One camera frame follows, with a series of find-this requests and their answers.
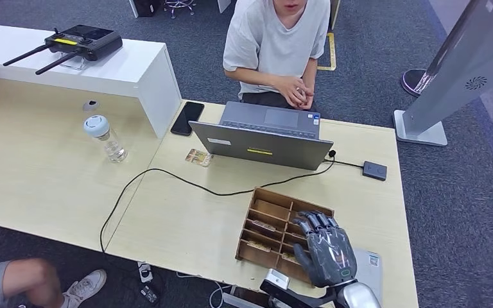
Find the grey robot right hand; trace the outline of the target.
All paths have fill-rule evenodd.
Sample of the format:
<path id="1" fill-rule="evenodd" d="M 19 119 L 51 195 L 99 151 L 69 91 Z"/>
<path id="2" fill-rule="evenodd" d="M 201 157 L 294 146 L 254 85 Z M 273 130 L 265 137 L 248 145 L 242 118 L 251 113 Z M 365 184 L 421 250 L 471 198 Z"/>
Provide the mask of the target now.
<path id="1" fill-rule="evenodd" d="M 346 231 L 323 212 L 300 211 L 292 219 L 307 241 L 309 253 L 293 244 L 294 257 L 316 287 L 336 286 L 356 278 L 357 262 Z"/>

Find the person's right hand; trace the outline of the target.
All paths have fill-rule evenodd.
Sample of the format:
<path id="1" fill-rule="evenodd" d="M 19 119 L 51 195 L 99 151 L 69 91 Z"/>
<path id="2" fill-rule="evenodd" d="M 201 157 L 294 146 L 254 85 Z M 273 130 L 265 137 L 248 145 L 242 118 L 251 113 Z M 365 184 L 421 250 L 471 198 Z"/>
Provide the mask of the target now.
<path id="1" fill-rule="evenodd" d="M 310 87 L 302 78 L 297 78 L 293 76 L 277 76 L 273 81 L 273 87 L 277 89 L 279 93 L 285 98 L 288 105 L 295 109 L 298 109 L 297 103 L 299 102 L 296 87 L 302 86 Z"/>

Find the person's left hand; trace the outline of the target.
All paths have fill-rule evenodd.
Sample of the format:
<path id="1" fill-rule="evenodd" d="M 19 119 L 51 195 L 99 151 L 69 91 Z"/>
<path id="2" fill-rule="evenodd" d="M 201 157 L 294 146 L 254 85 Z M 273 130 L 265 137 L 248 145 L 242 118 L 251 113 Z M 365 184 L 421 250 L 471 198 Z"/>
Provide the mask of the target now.
<path id="1" fill-rule="evenodd" d="M 299 102 L 297 108 L 300 110 L 314 110 L 314 88 L 313 87 L 296 87 L 298 92 Z"/>

